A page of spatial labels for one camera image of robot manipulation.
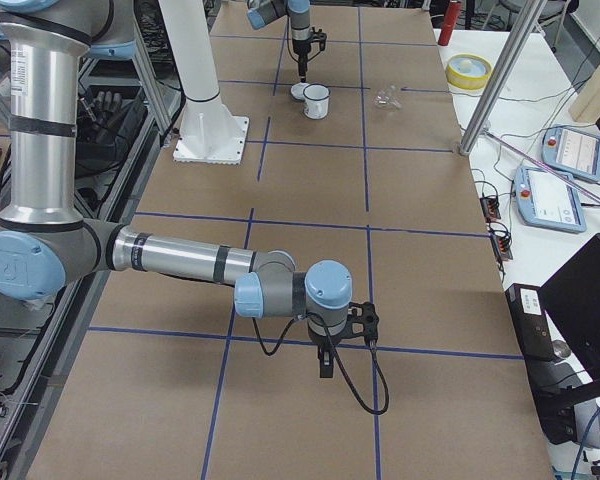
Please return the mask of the white enamel cup blue rim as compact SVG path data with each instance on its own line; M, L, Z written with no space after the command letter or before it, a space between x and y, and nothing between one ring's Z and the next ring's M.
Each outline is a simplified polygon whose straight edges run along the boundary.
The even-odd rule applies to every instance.
M312 120L321 120L328 115L330 90L322 84L309 84L303 90L304 115Z

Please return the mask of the red bottle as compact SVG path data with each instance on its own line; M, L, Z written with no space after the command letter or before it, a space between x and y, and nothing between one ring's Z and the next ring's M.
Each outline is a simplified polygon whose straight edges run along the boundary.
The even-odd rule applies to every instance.
M460 0L450 0L444 14L442 27L438 37L439 46L447 46L450 42L456 22L461 12L462 2Z

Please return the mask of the yellow rimmed bowl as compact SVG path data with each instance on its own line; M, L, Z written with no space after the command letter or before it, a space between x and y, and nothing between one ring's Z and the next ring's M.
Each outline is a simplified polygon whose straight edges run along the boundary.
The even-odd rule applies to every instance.
M492 65L478 55L458 54L448 60L445 75L451 86L473 91L486 86L492 70Z

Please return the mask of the orange black connector box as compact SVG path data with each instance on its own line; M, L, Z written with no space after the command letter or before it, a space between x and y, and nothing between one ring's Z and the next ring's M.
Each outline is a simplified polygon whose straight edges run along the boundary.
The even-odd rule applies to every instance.
M487 223L501 219L500 202L498 196L482 196L480 199L481 209Z

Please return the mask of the black computer box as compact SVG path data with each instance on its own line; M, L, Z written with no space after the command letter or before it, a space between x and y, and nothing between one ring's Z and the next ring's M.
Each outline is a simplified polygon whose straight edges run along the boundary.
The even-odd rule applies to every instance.
M551 336L539 288L514 283L505 292L542 430L554 445L574 442L600 448L600 422L591 388L566 359L571 350Z

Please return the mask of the black monitor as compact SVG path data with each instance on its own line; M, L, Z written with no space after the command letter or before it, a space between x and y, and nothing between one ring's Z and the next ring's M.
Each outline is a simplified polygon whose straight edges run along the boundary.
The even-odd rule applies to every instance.
M541 286L539 297L582 366L600 378L600 233Z

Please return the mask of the near blue teach pendant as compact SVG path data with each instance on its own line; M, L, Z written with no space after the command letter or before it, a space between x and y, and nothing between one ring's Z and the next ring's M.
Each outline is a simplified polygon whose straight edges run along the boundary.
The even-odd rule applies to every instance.
M520 166L514 176L515 198L529 226L582 233L587 229L578 191L540 169Z

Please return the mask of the blue teach pendant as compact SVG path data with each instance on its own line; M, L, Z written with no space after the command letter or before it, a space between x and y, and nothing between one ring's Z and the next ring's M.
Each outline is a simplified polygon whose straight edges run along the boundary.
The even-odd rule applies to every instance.
M600 137L570 126L544 134L542 160L552 168L588 182L600 181Z
M515 198L529 226L582 233L587 229L578 191L540 169L520 166L514 176Z

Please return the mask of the far blue teach pendant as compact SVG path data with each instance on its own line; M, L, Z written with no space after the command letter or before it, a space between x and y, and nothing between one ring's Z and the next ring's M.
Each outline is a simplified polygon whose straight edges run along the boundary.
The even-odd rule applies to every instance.
M570 126L544 134L542 160L552 168L588 182L600 181L600 137Z

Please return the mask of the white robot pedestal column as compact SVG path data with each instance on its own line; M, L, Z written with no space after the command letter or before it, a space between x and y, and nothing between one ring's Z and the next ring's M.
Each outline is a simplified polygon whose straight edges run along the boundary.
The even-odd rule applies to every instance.
M186 100L174 159L237 165L249 119L232 115L222 100L203 3L163 0L159 6Z

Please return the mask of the aluminium frame post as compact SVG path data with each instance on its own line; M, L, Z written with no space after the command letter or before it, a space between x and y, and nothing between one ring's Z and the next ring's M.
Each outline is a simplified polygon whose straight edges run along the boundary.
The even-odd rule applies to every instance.
M459 144L461 155L468 156L471 153L478 137L484 130L500 93L545 5L545 0L528 0L521 9Z

